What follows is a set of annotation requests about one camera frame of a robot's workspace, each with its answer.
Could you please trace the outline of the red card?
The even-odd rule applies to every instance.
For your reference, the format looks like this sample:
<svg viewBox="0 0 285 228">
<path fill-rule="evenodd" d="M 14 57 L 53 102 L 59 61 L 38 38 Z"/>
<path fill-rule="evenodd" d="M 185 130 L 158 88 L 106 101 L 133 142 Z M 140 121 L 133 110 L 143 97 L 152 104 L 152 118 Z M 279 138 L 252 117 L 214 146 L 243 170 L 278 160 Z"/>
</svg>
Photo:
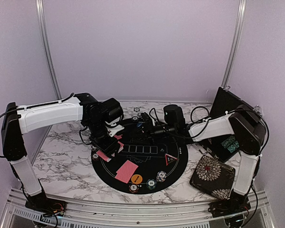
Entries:
<svg viewBox="0 0 285 228">
<path fill-rule="evenodd" d="M 115 135 L 114 136 L 118 141 L 120 141 L 122 139 L 122 135 Z"/>
<path fill-rule="evenodd" d="M 137 170 L 138 165 L 135 163 L 127 160 L 117 171 L 115 179 L 123 182 L 128 183 L 132 175 Z"/>
</svg>

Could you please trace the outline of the red triangular marker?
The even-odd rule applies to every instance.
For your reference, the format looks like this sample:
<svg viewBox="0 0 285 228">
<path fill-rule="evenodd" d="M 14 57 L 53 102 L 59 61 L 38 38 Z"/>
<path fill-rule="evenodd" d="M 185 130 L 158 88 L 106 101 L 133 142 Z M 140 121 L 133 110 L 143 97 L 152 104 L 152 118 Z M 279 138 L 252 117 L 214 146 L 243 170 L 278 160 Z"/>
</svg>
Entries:
<svg viewBox="0 0 285 228">
<path fill-rule="evenodd" d="M 170 154 L 165 154 L 165 162 L 166 162 L 166 166 L 168 166 L 169 164 L 173 163 L 174 161 L 177 161 L 178 158 L 170 155 Z"/>
</svg>

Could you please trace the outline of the red playing card deck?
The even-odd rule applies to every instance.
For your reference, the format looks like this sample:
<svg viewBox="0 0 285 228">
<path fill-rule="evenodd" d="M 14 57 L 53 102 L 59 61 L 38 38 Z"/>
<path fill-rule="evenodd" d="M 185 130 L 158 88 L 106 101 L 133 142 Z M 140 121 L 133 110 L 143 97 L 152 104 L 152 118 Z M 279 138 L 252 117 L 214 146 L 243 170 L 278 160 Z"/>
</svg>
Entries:
<svg viewBox="0 0 285 228">
<path fill-rule="evenodd" d="M 104 161 L 109 162 L 111 158 L 109 158 L 107 155 L 105 155 L 102 151 L 98 150 L 96 154 L 102 158 Z"/>
</svg>

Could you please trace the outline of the blue orange chip stack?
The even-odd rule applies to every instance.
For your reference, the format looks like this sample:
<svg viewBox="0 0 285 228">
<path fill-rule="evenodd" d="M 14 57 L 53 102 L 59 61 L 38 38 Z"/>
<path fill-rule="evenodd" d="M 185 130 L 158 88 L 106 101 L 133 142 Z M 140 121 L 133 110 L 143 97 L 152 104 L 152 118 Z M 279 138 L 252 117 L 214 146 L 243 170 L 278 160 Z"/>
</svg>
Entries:
<svg viewBox="0 0 285 228">
<path fill-rule="evenodd" d="M 167 173 L 164 171 L 159 171 L 156 175 L 157 182 L 164 182 L 167 178 Z"/>
</svg>

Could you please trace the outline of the orange big blind button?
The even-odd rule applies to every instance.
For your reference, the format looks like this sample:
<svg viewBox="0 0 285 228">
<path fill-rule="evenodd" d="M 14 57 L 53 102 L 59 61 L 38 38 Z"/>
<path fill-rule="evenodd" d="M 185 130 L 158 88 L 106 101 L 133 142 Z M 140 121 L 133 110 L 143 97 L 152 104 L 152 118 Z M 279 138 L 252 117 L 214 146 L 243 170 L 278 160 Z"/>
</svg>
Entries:
<svg viewBox="0 0 285 228">
<path fill-rule="evenodd" d="M 131 182 L 133 184 L 140 184 L 143 181 L 143 177 L 140 174 L 135 174 L 131 177 Z"/>
</svg>

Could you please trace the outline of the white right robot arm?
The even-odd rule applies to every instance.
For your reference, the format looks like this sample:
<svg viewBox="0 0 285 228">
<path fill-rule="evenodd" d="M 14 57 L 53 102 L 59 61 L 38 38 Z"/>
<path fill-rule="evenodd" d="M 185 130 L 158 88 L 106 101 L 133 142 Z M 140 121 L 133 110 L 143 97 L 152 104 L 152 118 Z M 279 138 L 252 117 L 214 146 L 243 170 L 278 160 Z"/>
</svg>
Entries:
<svg viewBox="0 0 285 228">
<path fill-rule="evenodd" d="M 209 205 L 209 210 L 217 217 L 250 209 L 247 195 L 253 190 L 261 152 L 269 140 L 269 128 L 263 117 L 246 105 L 240 105 L 216 118 L 207 117 L 191 124 L 185 123 L 182 109 L 177 105 L 165 106 L 164 114 L 163 123 L 151 114 L 140 115 L 145 136 L 154 139 L 157 136 L 170 135 L 182 138 L 189 144 L 228 136 L 219 146 L 213 145 L 210 149 L 214 151 L 223 148 L 230 153 L 240 153 L 237 180 L 233 187 L 204 190 L 218 199 Z"/>
</svg>

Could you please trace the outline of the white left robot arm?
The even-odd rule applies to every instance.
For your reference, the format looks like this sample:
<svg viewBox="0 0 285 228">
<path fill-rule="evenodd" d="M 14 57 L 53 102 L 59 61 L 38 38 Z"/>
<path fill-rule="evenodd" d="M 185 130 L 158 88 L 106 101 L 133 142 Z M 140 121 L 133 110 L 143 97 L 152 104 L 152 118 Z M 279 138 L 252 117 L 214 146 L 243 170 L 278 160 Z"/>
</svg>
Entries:
<svg viewBox="0 0 285 228">
<path fill-rule="evenodd" d="M 80 121 L 90 131 L 91 144 L 113 159 L 123 149 L 115 135 L 124 127 L 114 123 L 122 117 L 123 109 L 117 100 L 110 98 L 99 102 L 89 93 L 72 94 L 42 104 L 17 106 L 15 102 L 9 103 L 1 128 L 3 156 L 27 192 L 28 208 L 48 211 L 60 203 L 46 196 L 28 158 L 23 135 L 55 124 Z"/>
</svg>

